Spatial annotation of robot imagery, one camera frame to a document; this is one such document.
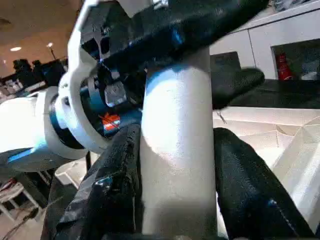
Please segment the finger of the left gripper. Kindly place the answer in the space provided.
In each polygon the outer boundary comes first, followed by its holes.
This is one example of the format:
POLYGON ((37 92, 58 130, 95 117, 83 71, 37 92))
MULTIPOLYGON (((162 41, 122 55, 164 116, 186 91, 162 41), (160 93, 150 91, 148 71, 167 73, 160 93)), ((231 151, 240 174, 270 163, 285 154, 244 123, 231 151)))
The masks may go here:
POLYGON ((266 0, 169 0, 154 4, 132 18, 132 45, 208 46, 241 27, 267 5, 266 0))
POLYGON ((265 82, 264 73, 257 68, 243 68, 211 74, 212 108, 222 110, 234 99, 265 82))

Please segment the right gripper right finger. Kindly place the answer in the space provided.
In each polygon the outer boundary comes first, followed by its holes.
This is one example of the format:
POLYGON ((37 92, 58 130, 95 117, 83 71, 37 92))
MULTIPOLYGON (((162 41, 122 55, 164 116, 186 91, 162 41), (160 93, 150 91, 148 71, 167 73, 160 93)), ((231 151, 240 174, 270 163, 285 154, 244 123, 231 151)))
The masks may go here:
POLYGON ((316 238, 265 161, 227 128, 214 129, 214 162, 217 201, 229 239, 316 238))

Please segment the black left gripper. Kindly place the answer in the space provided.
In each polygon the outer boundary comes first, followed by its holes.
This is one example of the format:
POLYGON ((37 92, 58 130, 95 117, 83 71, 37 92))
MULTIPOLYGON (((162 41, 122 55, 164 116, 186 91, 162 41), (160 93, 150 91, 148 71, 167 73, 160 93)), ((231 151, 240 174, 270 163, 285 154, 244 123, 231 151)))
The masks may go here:
POLYGON ((185 44, 182 27, 85 27, 81 48, 97 61, 93 82, 100 99, 87 97, 85 113, 103 137, 112 137, 124 126, 116 115, 129 111, 127 123, 138 120, 142 87, 148 67, 166 65, 179 58, 185 44), (106 87, 120 84, 125 100, 107 103, 106 87))

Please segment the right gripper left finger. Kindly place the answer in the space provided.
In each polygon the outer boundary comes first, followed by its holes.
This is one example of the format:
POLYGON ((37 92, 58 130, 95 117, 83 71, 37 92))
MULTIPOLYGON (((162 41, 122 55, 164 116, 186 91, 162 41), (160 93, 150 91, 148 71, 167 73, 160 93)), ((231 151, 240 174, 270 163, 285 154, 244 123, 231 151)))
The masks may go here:
POLYGON ((136 232, 140 137, 140 125, 122 128, 79 187, 54 177, 41 239, 102 240, 136 232))

